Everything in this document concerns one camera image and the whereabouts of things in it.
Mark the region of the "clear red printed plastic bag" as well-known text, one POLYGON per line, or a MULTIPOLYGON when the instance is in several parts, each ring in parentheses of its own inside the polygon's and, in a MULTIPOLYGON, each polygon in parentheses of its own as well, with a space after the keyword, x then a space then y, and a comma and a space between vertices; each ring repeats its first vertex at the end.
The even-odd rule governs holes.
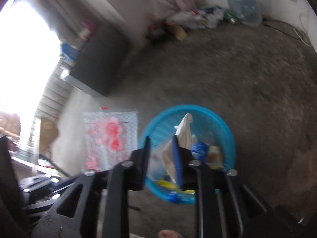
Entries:
POLYGON ((110 170, 128 160, 137 149, 137 110, 102 107, 99 111, 84 112, 83 126, 87 169, 110 170))

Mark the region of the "white cloth rag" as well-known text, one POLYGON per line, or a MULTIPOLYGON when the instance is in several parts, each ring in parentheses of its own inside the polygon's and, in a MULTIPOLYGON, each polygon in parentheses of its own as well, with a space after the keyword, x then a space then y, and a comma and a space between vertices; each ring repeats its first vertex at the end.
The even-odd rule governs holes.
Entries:
MULTIPOLYGON (((191 133, 191 123, 193 122, 193 116, 190 113, 187 113, 182 121, 175 127, 176 132, 175 135, 178 139, 178 145, 181 148, 185 148, 190 150, 193 143, 197 141, 195 135, 191 133)), ((170 140, 162 149, 162 159, 164 167, 173 180, 174 183, 178 181, 178 177, 176 175, 176 167, 175 167, 175 160, 173 158, 173 148, 172 148, 172 140, 170 140)))

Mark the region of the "yellow Enaak noodle packet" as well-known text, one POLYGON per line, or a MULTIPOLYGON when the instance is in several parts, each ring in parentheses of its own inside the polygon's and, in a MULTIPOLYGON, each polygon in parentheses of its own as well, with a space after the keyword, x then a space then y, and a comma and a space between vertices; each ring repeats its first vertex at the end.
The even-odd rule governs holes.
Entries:
POLYGON ((213 170, 223 169, 222 151, 219 146, 210 146, 205 163, 213 170))

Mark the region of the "floor trash pile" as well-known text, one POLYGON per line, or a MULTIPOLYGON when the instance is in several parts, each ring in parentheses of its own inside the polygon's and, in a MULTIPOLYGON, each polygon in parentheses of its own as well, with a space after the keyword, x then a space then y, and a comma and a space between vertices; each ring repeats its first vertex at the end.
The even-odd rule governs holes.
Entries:
POLYGON ((146 39, 152 44, 165 42, 171 37, 184 40, 187 37, 187 31, 214 30, 221 22, 239 23, 236 16, 228 9, 218 5, 194 10, 180 10, 169 3, 156 4, 148 17, 146 39))

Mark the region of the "blue plastic waste basket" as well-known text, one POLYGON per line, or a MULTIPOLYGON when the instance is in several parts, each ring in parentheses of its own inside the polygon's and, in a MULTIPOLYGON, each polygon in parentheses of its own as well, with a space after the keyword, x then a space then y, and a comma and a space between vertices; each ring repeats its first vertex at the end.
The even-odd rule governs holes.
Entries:
POLYGON ((154 117, 143 130, 139 139, 139 146, 143 145, 146 137, 151 139, 150 164, 153 170, 148 170, 146 187, 153 195, 159 199, 172 204, 190 205, 195 203, 195 193, 186 193, 163 187, 158 184, 158 180, 168 176, 164 167, 162 157, 155 150, 161 145, 165 145, 176 133, 176 126, 179 125, 183 117, 187 114, 193 116, 191 123, 191 133, 198 140, 211 134, 215 144, 221 149, 223 155, 223 171, 235 168, 236 149, 235 141, 231 130, 227 124, 216 113, 208 108, 198 105, 177 105, 162 111, 154 117))

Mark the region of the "grey cabinet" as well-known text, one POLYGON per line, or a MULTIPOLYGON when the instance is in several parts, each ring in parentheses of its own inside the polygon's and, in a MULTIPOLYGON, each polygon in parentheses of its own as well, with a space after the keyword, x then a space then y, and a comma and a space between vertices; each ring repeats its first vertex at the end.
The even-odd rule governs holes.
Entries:
POLYGON ((130 49, 126 35, 111 24, 102 25, 64 80, 92 97, 107 96, 130 49))

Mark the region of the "magenta bottle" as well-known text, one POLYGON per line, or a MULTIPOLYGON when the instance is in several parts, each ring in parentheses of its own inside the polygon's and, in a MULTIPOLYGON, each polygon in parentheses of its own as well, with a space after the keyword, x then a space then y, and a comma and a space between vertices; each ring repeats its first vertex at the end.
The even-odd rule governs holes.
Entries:
POLYGON ((82 29, 80 31, 80 36, 91 36, 98 29, 98 25, 90 19, 84 19, 81 22, 82 29))

